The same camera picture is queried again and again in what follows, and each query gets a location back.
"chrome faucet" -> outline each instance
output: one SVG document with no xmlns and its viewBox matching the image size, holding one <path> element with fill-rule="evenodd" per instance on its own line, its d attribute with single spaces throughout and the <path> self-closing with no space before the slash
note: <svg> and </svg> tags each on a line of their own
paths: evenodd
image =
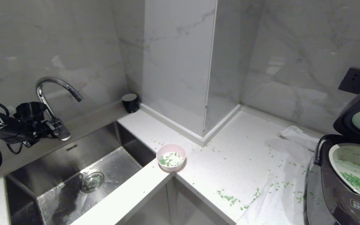
<svg viewBox="0 0 360 225">
<path fill-rule="evenodd" d="M 54 134 L 56 137 L 58 137 L 61 141 L 66 141 L 70 138 L 70 132 L 69 130 L 64 126 L 63 122 L 56 117 L 53 110 L 51 109 L 50 105 L 48 104 L 44 94 L 43 94 L 43 86 L 45 83 L 54 83 L 58 84 L 62 87 L 64 87 L 66 90 L 70 92 L 70 94 L 73 95 L 73 97 L 78 101 L 81 102 L 83 100 L 83 97 L 81 94 L 76 91 L 74 87 L 72 87 L 70 84 L 68 84 L 66 81 L 63 81 L 56 77 L 43 77 L 36 83 L 36 92 L 37 96 L 40 99 L 42 103 L 44 103 L 47 106 L 47 114 L 50 116 L 50 128 L 54 131 Z"/>
</svg>

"drain strainer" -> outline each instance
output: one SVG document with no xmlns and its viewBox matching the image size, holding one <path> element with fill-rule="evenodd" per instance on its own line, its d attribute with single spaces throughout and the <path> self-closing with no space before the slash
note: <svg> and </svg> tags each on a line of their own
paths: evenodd
<svg viewBox="0 0 360 225">
<path fill-rule="evenodd" d="M 105 176 L 101 172 L 93 172 L 83 178 L 80 190 L 85 193 L 96 191 L 104 183 Z"/>
</svg>

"stainless steel sink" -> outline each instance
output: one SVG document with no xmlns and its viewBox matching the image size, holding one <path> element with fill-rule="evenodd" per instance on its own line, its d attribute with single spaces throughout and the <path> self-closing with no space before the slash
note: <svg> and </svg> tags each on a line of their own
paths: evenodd
<svg viewBox="0 0 360 225">
<path fill-rule="evenodd" d="M 154 158 L 117 122 L 94 131 L 5 177 L 12 225 L 71 224 Z"/>
</svg>

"marble tile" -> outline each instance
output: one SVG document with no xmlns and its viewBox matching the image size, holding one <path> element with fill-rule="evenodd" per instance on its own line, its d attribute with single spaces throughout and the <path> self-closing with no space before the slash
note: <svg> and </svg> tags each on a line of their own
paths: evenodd
<svg viewBox="0 0 360 225">
<path fill-rule="evenodd" d="M 113 21 L 108 1 L 0 0 L 0 102 L 13 113 L 38 101 L 35 84 L 44 76 L 68 81 L 84 97 L 77 102 L 46 84 L 63 121 L 120 100 L 128 87 Z"/>
<path fill-rule="evenodd" d="M 132 91 L 202 136 L 216 0 L 111 5 Z"/>
<path fill-rule="evenodd" d="M 261 0 L 218 0 L 204 135 L 241 101 Z"/>
<path fill-rule="evenodd" d="M 267 0 L 242 103 L 318 131 L 355 94 L 338 90 L 360 68 L 360 2 Z"/>
</svg>

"power socket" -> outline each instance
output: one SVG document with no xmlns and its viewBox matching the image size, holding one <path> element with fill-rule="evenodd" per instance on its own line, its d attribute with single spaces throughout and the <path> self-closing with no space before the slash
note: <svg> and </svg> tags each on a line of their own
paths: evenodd
<svg viewBox="0 0 360 225">
<path fill-rule="evenodd" d="M 350 68 L 341 81 L 339 90 L 347 91 L 354 94 L 360 93 L 360 69 Z"/>
</svg>

